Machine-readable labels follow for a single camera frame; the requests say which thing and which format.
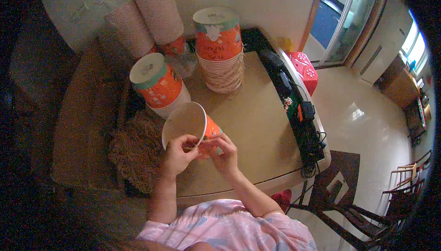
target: woman's right hand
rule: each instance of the woman's right hand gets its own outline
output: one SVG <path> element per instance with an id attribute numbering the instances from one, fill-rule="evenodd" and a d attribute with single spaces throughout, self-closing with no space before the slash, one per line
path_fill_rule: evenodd
<path id="1" fill-rule="evenodd" d="M 225 133 L 212 135 L 210 139 L 202 141 L 201 144 L 210 147 L 216 146 L 223 150 L 223 154 L 217 155 L 212 148 L 208 149 L 214 166 L 224 177 L 234 176 L 239 172 L 237 167 L 237 147 Z"/>

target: floor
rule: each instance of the floor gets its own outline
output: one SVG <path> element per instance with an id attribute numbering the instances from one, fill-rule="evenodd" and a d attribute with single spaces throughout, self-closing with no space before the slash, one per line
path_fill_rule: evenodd
<path id="1" fill-rule="evenodd" d="M 305 47 L 303 48 L 303 53 L 308 56 L 310 61 L 320 61 L 325 54 L 325 48 L 314 38 L 314 36 L 309 34 Z"/>
<path id="2" fill-rule="evenodd" d="M 312 99 L 327 133 L 329 149 L 360 154 L 354 204 L 380 215 L 385 209 L 381 194 L 391 189 L 396 179 L 391 171 L 411 162 L 404 113 L 372 85 L 356 80 L 346 67 L 318 70 L 317 74 L 319 83 Z M 293 200 L 301 190 L 301 185 L 292 189 Z M 326 214 L 365 240 L 342 215 L 335 211 Z M 288 215 L 309 227 L 318 250 L 352 250 L 315 215 L 295 209 Z"/>

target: pink floral top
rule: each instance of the pink floral top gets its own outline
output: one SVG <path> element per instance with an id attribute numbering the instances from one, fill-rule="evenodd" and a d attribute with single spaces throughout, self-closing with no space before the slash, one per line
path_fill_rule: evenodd
<path id="1" fill-rule="evenodd" d="M 255 218 L 234 199 L 189 207 L 170 225 L 147 221 L 137 239 L 178 250 L 200 241 L 215 250 L 316 250 L 311 233 L 300 221 L 281 213 Z"/>

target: red box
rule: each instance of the red box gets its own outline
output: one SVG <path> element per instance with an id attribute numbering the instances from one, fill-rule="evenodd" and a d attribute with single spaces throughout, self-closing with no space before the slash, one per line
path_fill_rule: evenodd
<path id="1" fill-rule="evenodd" d="M 289 59 L 299 73 L 309 95 L 312 96 L 318 83 L 318 74 L 309 61 L 308 57 L 301 52 L 288 52 Z"/>

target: door frame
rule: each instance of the door frame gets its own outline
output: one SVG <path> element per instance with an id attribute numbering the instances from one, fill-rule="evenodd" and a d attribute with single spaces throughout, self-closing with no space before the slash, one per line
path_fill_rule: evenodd
<path id="1" fill-rule="evenodd" d="M 337 39 L 340 35 L 340 32 L 343 28 L 343 25 L 345 24 L 346 18 L 348 17 L 348 14 L 351 9 L 353 1 L 354 0 L 346 0 L 345 7 L 343 8 L 343 12 L 341 13 L 340 20 L 337 24 L 337 28 L 335 29 L 334 34 L 331 38 L 331 41 L 329 42 L 328 47 L 325 50 L 325 54 L 323 55 L 322 59 L 320 60 L 320 63 L 318 64 L 319 66 L 323 66 L 325 63 L 325 59 L 331 54 L 331 50 L 333 49 L 334 44 L 337 42 Z M 339 65 L 339 64 L 340 64 L 340 62 L 328 62 L 327 63 L 328 66 Z"/>
<path id="2" fill-rule="evenodd" d="M 309 34 L 311 33 L 311 29 L 312 29 L 312 26 L 314 23 L 315 15 L 317 14 L 317 9 L 318 9 L 319 3 L 320 3 L 320 0 L 313 1 L 311 12 L 310 12 L 310 15 L 308 18 L 308 23 L 306 24 L 306 28 L 303 33 L 302 41 L 299 45 L 298 51 L 303 51 L 303 49 L 305 48 L 306 41 L 309 37 Z M 363 30 L 361 31 L 358 39 L 356 40 L 354 46 L 352 47 L 351 51 L 349 52 L 349 54 L 347 55 L 347 57 L 343 61 L 343 63 L 339 63 L 339 64 L 334 63 L 333 65 L 322 66 L 321 65 L 322 61 L 317 61 L 317 62 L 312 63 L 313 67 L 327 68 L 327 67 L 339 67 L 342 65 L 351 67 L 354 64 L 358 55 L 362 52 L 362 49 L 366 46 L 366 43 L 369 40 L 370 36 L 372 35 L 372 32 L 375 28 L 376 23 L 378 22 L 380 14 L 381 14 L 383 4 L 384 4 L 384 0 L 375 0 L 374 1 L 373 6 L 370 11 L 370 15 L 367 19 L 367 22 L 366 22 Z"/>
<path id="3" fill-rule="evenodd" d="M 309 33 L 311 33 L 312 26 L 314 24 L 315 15 L 317 14 L 317 9 L 320 4 L 320 0 L 314 0 L 312 2 L 311 11 L 309 13 L 308 22 L 306 23 L 305 31 L 303 32 L 302 41 L 300 42 L 299 48 L 297 51 L 303 51 L 306 45 L 306 41 L 308 40 Z"/>

